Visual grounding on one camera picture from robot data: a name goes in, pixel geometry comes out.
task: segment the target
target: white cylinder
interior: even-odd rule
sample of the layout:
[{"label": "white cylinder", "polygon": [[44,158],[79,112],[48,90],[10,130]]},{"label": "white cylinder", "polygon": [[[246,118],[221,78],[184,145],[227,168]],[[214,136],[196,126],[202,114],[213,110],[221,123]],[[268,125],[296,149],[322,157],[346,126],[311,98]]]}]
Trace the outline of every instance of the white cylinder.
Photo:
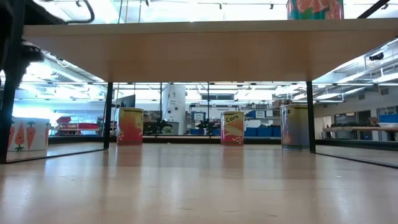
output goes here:
[{"label": "white cylinder", "polygon": [[282,149],[309,150],[307,105],[285,105],[280,107],[282,120]]},{"label": "white cylinder", "polygon": [[178,134],[185,132],[185,85],[167,85],[163,90],[163,119],[178,123]]}]

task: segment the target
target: carrot illustration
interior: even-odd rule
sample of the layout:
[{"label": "carrot illustration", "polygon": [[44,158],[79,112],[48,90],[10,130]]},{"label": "carrot illustration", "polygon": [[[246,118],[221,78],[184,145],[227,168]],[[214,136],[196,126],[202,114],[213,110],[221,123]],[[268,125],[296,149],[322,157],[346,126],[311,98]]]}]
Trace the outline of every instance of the carrot illustration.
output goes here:
[{"label": "carrot illustration", "polygon": [[12,138],[14,137],[14,133],[15,133],[15,127],[11,126],[10,135],[8,137],[8,149],[10,148]]},{"label": "carrot illustration", "polygon": [[47,125],[47,127],[46,127],[46,129],[45,129],[45,145],[47,145],[47,143],[49,142],[49,131],[50,131],[50,128],[49,128],[49,125],[50,125],[50,123],[46,123],[45,125]]},{"label": "carrot illustration", "polygon": [[29,121],[27,124],[30,125],[30,127],[26,129],[27,148],[30,150],[33,139],[35,138],[36,128],[33,127],[33,124],[35,124],[33,121]]},{"label": "carrot illustration", "polygon": [[21,144],[24,144],[24,143],[25,143],[24,125],[21,122],[21,124],[19,125],[19,128],[18,128],[17,136],[15,138],[15,144],[17,144],[18,147],[16,147],[15,149],[17,149],[17,151],[23,150],[24,148],[21,147]]}]

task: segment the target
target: can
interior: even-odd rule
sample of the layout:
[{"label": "can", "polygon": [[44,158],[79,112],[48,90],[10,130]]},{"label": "can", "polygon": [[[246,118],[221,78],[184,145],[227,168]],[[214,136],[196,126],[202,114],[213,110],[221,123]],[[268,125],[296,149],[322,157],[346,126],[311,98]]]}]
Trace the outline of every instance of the can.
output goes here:
[{"label": "can", "polygon": [[282,149],[309,150],[307,105],[284,105],[280,107],[282,121]]},{"label": "can", "polygon": [[117,143],[120,146],[142,144],[144,110],[139,108],[120,108],[118,116]]},{"label": "can", "polygon": [[221,144],[242,146],[244,114],[241,111],[226,111],[221,114]]},{"label": "can", "polygon": [[344,19],[343,0],[288,0],[287,17],[300,19]]}]

